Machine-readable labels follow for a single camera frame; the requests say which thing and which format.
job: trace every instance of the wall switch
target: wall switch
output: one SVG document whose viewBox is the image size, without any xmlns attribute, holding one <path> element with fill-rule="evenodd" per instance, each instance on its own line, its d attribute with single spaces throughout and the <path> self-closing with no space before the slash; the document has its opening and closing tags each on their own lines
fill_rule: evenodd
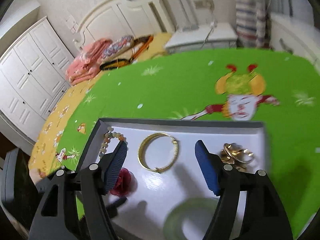
<svg viewBox="0 0 320 240">
<path fill-rule="evenodd" d="M 196 0 L 193 1 L 196 9 L 209 9 L 211 11 L 214 10 L 213 0 Z"/>
<path fill-rule="evenodd" d="M 66 26 L 69 30 L 71 30 L 76 24 L 76 20 L 72 15 L 69 16 L 69 18 L 66 20 Z"/>
</svg>

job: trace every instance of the white cabinet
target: white cabinet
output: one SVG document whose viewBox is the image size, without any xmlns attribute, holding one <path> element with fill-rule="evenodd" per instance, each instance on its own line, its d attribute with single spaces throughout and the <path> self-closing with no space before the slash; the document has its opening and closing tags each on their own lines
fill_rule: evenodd
<svg viewBox="0 0 320 240">
<path fill-rule="evenodd" d="M 28 33 L 15 46 L 19 58 L 31 75 L 39 82 L 39 84 L 50 95 L 54 96 L 65 80 L 52 67 L 50 62 L 43 55 L 37 44 Z"/>
<path fill-rule="evenodd" d="M 63 49 L 65 46 L 52 29 L 50 23 L 44 21 L 33 28 L 30 34 L 50 61 L 50 64 L 64 77 L 69 64 L 74 58 L 69 51 Z"/>
<path fill-rule="evenodd" d="M 271 13 L 271 47 L 309 60 L 319 71 L 320 31 L 284 14 Z"/>
<path fill-rule="evenodd" d="M 31 75 L 14 49 L 1 61 L 0 68 L 15 91 L 41 115 L 48 107 L 52 96 Z"/>
<path fill-rule="evenodd" d="M 72 60 L 46 17 L 26 30 L 0 58 L 0 109 L 34 141 L 70 87 L 65 69 Z"/>
<path fill-rule="evenodd" d="M 0 73 L 1 110 L 23 133 L 36 141 L 44 125 L 42 119 Z"/>
</svg>

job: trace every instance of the drawer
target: drawer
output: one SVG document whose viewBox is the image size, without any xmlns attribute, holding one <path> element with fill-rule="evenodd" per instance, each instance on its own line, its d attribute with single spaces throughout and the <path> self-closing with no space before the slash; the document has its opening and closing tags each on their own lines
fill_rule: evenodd
<svg viewBox="0 0 320 240">
<path fill-rule="evenodd" d="M 53 98 L 52 102 L 50 103 L 49 107 L 47 108 L 46 111 L 44 111 L 44 113 L 41 115 L 42 118 L 44 118 L 45 120 L 48 118 L 48 116 L 50 115 L 52 109 L 56 106 L 56 104 L 60 101 L 60 99 L 62 98 L 62 96 L 66 93 L 66 91 L 68 90 L 70 86 L 68 85 L 67 82 L 65 82 L 62 86 L 62 88 L 60 89 L 60 91 L 56 94 L 56 97 Z"/>
<path fill-rule="evenodd" d="M 313 53 L 303 41 L 276 22 L 272 22 L 270 44 L 276 51 L 287 51 L 294 55 L 304 57 L 311 63 L 316 60 Z"/>
</svg>

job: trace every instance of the white wardrobe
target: white wardrobe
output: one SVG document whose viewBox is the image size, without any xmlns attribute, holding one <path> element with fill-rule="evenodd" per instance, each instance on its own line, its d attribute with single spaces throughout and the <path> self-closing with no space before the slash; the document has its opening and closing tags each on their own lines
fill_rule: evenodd
<svg viewBox="0 0 320 240">
<path fill-rule="evenodd" d="M 47 17 L 26 30 L 0 58 L 0 109 L 34 141 L 70 87 L 65 71 L 73 59 Z"/>
</svg>

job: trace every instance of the striped curtain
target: striped curtain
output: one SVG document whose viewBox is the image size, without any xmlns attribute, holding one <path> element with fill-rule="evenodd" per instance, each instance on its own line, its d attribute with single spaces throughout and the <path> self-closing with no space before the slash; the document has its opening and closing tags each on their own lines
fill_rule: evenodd
<svg viewBox="0 0 320 240">
<path fill-rule="evenodd" d="M 266 18 L 265 0 L 236 0 L 236 30 L 240 46 L 265 46 Z"/>
</svg>

